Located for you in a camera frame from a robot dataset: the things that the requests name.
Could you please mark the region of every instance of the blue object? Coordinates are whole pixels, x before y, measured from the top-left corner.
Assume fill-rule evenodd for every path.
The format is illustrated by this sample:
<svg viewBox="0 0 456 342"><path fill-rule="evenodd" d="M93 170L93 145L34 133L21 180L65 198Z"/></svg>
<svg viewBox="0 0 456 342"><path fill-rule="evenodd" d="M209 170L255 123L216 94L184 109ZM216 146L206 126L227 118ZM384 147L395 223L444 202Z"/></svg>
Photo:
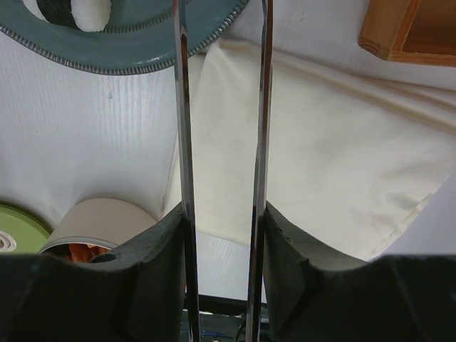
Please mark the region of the blue object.
<svg viewBox="0 0 456 342"><path fill-rule="evenodd" d="M189 56L215 39L249 0L188 0ZM0 1L0 31L57 63L103 75L135 75L174 63L172 0L112 0L103 32L82 32L36 18L22 0Z"/></svg>
<svg viewBox="0 0 456 342"><path fill-rule="evenodd" d="M188 335L188 330L181 330L180 331L181 333L186 333ZM205 331L205 330L201 330L201 333L199 333L200 337L204 338L204 337L213 337L213 338L228 338L228 339L233 339L232 336L230 335L227 335L225 333L218 333L216 331Z"/></svg>

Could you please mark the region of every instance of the white fabric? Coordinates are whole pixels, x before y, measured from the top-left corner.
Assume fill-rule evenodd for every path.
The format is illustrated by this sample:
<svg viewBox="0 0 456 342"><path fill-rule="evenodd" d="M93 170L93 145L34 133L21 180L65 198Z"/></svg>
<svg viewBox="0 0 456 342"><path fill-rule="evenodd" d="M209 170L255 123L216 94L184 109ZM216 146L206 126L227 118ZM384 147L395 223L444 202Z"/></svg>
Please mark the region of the white fabric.
<svg viewBox="0 0 456 342"><path fill-rule="evenodd" d="M242 244L252 219L259 54L246 43L212 45L191 98L197 229ZM280 53L273 66L267 199L330 246L379 255L455 164L454 108ZM165 212L180 201L178 175Z"/></svg>
<svg viewBox="0 0 456 342"><path fill-rule="evenodd" d="M111 0L71 0L71 13L82 31L99 32L108 25Z"/></svg>

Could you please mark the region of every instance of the green plate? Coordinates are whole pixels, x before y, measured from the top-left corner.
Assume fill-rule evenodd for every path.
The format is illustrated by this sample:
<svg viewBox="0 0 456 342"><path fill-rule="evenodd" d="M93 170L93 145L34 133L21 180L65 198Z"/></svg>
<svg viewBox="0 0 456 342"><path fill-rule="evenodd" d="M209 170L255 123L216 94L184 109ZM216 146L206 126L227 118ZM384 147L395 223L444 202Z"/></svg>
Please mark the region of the green plate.
<svg viewBox="0 0 456 342"><path fill-rule="evenodd" d="M38 253L49 238L44 224L17 208L0 204L0 255Z"/></svg>
<svg viewBox="0 0 456 342"><path fill-rule="evenodd" d="M187 0L189 56L213 42L249 0ZM0 31L57 63L103 75L135 75L174 63L172 0L112 0L104 32L36 18L22 0L0 1Z"/></svg>

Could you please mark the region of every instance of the shiny metal bar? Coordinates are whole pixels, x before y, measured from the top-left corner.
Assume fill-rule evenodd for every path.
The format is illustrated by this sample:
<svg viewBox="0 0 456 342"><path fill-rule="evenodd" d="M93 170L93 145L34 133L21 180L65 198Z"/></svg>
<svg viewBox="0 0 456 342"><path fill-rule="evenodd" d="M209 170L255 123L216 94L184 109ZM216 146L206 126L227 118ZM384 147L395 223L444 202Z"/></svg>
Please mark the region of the shiny metal bar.
<svg viewBox="0 0 456 342"><path fill-rule="evenodd" d="M177 102L177 127L180 158L180 186L182 210L186 221L184 229L185 273L189 341L200 342L200 304L198 299L197 241L195 229L195 196L193 189L192 135L190 129L190 95L188 85L187 21L185 0L173 0L175 32L175 83Z"/></svg>
<svg viewBox="0 0 456 342"><path fill-rule="evenodd" d="M249 293L247 298L246 342L259 341L261 285L263 281L264 212L269 157L269 117L272 87L273 0L263 1L261 73L259 85L258 145L256 149L252 235L250 241Z"/></svg>

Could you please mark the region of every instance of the white cylindrical container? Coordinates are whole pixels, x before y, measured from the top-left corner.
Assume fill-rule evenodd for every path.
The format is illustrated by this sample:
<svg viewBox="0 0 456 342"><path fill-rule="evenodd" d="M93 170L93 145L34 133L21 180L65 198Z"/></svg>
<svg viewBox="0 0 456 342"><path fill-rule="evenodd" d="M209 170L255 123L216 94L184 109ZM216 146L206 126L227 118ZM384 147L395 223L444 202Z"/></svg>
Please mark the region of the white cylindrical container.
<svg viewBox="0 0 456 342"><path fill-rule="evenodd" d="M118 199L97 198L70 209L52 232L42 252L69 244L112 249L157 223L147 212Z"/></svg>

